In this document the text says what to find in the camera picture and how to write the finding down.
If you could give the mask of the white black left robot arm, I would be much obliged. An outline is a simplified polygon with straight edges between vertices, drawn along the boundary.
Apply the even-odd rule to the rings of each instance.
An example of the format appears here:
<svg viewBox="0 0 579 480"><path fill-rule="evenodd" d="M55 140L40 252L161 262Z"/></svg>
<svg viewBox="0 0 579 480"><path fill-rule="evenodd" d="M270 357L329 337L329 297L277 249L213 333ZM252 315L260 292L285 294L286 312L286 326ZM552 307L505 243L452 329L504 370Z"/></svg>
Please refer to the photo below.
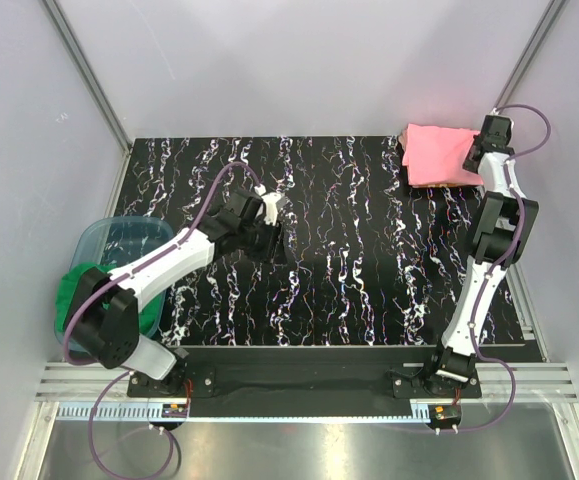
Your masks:
<svg viewBox="0 0 579 480"><path fill-rule="evenodd" d="M262 186L238 190L138 260L109 272L89 268L69 306L65 341L75 341L106 369L141 373L162 395L177 394L185 382L184 356L141 333L140 313L182 278L235 251L262 263L284 262L280 214L286 203L284 194Z"/></svg>

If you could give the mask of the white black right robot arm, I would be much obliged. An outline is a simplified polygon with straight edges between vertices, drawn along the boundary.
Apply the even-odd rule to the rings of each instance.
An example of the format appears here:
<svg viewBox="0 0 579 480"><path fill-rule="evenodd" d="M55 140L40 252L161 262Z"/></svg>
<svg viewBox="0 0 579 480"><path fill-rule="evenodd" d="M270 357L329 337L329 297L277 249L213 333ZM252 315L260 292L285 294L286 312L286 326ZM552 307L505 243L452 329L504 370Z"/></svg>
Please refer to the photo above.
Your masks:
<svg viewBox="0 0 579 480"><path fill-rule="evenodd" d="M524 252L539 213L539 203L519 186L511 147L476 144L465 165L477 169L484 196L467 235L466 278L456 309L422 374L426 390L439 397L467 387L474 377L490 304Z"/></svg>

